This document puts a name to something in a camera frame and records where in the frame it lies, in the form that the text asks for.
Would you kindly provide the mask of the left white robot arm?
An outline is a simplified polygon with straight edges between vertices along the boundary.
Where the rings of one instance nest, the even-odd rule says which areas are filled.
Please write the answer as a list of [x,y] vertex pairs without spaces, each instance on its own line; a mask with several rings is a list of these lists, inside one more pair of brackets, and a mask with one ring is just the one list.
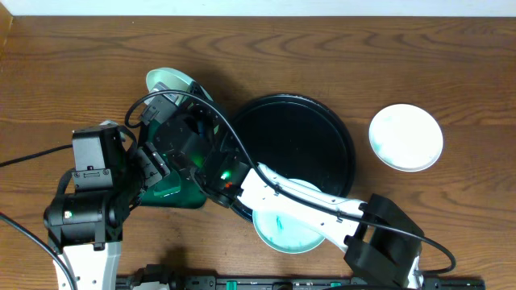
[[60,178],[44,211],[58,286],[113,289],[123,223],[170,169],[152,144],[138,146],[117,123],[75,130],[72,149],[75,165]]

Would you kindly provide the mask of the white plate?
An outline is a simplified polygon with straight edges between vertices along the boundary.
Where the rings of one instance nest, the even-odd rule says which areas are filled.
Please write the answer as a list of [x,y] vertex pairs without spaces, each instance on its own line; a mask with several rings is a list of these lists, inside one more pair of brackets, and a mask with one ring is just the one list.
[[443,132],[427,111],[410,104],[386,106],[372,118],[368,140],[380,161],[402,172],[420,172],[443,152]]

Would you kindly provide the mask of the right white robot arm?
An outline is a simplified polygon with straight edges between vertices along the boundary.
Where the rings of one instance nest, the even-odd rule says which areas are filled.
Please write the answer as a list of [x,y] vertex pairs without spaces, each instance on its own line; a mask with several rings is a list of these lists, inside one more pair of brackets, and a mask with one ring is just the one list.
[[379,288],[420,289],[420,229],[389,199],[334,197],[255,163],[225,114],[204,89],[158,82],[144,99],[159,126],[153,144],[169,164],[212,201],[255,213],[280,213],[322,235],[348,266]]

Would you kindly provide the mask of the mint green plate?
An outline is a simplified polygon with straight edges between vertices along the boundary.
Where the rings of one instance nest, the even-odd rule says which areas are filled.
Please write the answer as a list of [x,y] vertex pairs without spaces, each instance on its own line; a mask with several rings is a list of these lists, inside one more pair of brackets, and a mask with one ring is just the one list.
[[192,77],[174,68],[156,68],[148,72],[146,76],[146,86],[150,93],[158,91],[155,86],[159,82],[162,83],[166,89],[182,91],[187,91],[192,82],[196,82],[200,85],[200,83]]
[[252,223],[265,244],[286,254],[312,251],[325,240],[283,213],[253,211]]

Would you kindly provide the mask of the green sponge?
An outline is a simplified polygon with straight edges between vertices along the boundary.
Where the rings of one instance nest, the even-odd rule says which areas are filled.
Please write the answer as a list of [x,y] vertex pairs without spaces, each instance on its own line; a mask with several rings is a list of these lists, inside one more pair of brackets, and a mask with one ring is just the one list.
[[154,186],[153,195],[155,197],[167,197],[169,195],[179,193],[180,191],[181,191],[180,184],[159,183]]

